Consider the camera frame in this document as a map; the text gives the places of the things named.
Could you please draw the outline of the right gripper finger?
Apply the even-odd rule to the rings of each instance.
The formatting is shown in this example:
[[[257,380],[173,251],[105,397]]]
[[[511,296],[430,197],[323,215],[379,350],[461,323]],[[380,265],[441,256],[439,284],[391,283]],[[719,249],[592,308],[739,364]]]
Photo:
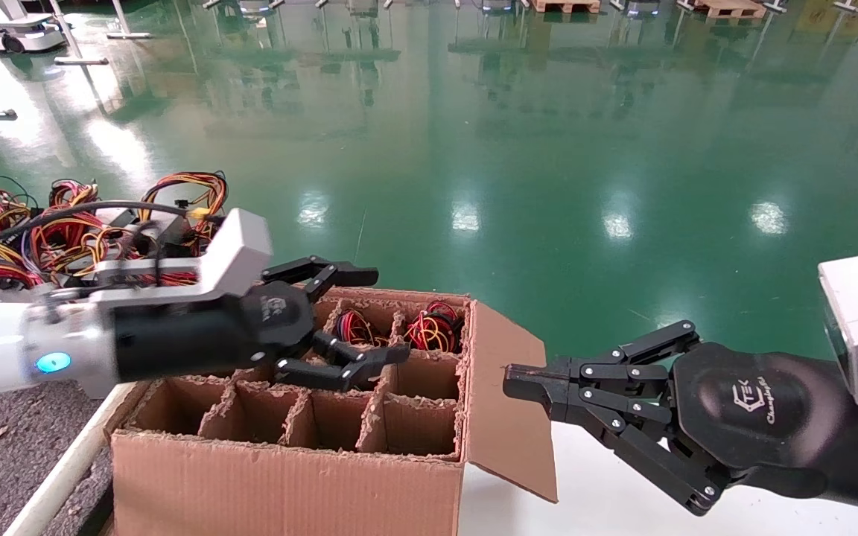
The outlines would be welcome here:
[[[672,418],[666,407],[599,388],[510,388],[507,396],[539,403],[550,420],[583,428],[691,514],[704,516],[724,491],[704,465],[661,445]]]
[[[700,336],[691,320],[679,320],[632,342],[593,357],[555,357],[545,366],[509,364],[505,368],[505,395],[547,395],[553,388],[600,387],[610,392],[652,395],[655,383],[670,376],[667,360],[694,349]]]

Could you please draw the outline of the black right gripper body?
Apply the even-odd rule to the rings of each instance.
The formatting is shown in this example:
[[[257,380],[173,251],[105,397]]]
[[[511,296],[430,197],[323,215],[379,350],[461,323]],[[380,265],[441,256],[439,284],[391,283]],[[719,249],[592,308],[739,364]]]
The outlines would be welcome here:
[[[730,485],[858,506],[858,404],[837,364],[706,342],[671,376],[679,427]]]

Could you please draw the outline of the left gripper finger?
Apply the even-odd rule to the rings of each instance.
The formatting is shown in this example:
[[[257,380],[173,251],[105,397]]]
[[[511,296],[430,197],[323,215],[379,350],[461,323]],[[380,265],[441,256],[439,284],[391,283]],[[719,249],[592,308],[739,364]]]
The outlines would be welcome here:
[[[324,331],[294,344],[276,344],[275,380],[289,386],[348,392],[366,386],[391,364],[408,361],[410,347],[360,348]]]
[[[379,279],[378,268],[360,267],[350,261],[328,261],[321,257],[305,257],[266,268],[261,273],[262,284],[281,281],[283,284],[303,284],[310,302],[317,302],[333,287],[371,287]]]

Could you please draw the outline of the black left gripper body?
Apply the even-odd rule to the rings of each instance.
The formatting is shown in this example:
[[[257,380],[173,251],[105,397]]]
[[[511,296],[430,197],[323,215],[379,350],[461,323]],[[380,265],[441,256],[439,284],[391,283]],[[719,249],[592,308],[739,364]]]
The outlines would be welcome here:
[[[120,307],[112,324],[117,377],[129,383],[297,357],[313,338],[314,306],[303,289],[275,281],[244,296]]]

